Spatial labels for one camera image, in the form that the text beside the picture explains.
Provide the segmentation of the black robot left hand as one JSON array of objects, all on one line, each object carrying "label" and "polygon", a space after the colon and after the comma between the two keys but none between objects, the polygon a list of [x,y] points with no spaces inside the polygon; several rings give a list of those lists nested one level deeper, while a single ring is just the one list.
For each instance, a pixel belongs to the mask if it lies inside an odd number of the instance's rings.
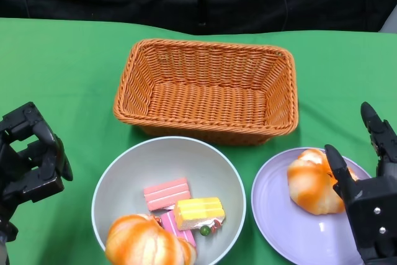
[{"label": "black robot left hand", "polygon": [[73,172],[61,139],[36,105],[28,102],[1,120],[1,218],[18,205],[38,202],[64,189]]}]

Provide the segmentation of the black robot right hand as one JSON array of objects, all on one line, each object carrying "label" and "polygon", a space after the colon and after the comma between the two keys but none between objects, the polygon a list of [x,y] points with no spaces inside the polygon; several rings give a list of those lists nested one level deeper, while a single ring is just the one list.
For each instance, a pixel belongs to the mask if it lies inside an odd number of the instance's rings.
[{"label": "black robot right hand", "polygon": [[353,180],[341,154],[324,147],[357,251],[365,264],[396,264],[396,134],[368,102],[360,113],[379,157],[377,175]]}]

